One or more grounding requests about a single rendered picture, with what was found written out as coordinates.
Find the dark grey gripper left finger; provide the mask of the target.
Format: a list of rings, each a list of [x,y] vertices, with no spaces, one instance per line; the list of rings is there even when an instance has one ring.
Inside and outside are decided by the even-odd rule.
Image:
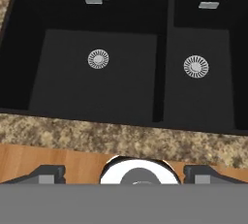
[[[65,173],[64,165],[41,165],[30,174],[4,181],[4,184],[65,184]]]

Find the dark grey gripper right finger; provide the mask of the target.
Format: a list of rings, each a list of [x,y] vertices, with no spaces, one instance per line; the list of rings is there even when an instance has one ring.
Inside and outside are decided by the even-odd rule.
[[[244,180],[224,176],[208,165],[186,165],[183,168],[183,173],[186,184],[244,183]]]

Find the black double sink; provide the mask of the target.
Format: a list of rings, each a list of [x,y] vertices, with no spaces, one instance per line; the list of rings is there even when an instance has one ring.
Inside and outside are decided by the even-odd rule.
[[[248,136],[248,0],[10,0],[0,112]]]

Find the wooden cupboard front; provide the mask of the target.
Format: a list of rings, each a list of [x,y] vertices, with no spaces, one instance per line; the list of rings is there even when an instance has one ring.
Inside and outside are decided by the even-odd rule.
[[[1,144],[0,183],[28,175],[41,165],[64,165],[66,167],[66,183],[97,184],[103,167],[113,156],[116,155]],[[173,167],[181,183],[185,183],[183,168],[186,165],[194,164],[166,162]],[[231,176],[248,183],[248,169],[227,168],[221,165],[210,167],[224,176]]]

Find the round white and black object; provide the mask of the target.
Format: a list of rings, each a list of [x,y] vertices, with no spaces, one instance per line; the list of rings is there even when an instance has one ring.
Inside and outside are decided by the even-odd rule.
[[[100,184],[180,184],[173,167],[163,160],[116,155],[103,167]]]

